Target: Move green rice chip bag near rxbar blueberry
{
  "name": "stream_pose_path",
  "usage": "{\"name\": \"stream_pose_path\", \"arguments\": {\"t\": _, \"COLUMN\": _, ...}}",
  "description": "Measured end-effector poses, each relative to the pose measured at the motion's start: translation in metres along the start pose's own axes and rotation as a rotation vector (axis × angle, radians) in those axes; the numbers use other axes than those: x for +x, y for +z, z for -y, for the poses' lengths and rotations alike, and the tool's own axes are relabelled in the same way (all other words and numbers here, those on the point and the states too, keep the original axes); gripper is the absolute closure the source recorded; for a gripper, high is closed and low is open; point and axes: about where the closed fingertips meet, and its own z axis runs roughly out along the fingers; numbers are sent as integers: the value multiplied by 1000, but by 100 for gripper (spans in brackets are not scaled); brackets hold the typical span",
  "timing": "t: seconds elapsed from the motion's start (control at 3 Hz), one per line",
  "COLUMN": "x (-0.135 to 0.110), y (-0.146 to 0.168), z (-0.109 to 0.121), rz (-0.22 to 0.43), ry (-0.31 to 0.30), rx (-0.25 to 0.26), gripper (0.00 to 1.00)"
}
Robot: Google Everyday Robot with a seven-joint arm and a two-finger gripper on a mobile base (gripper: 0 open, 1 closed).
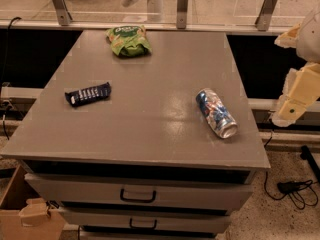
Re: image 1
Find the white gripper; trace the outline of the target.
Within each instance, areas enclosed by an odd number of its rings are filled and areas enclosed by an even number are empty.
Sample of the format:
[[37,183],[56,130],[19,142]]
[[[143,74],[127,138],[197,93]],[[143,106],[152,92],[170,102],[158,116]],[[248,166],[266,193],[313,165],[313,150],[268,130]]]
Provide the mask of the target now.
[[299,70],[289,70],[271,117],[274,125],[288,127],[320,97],[320,4],[308,13],[302,24],[297,23],[280,34],[274,44],[282,48],[296,47],[297,55],[308,61]]

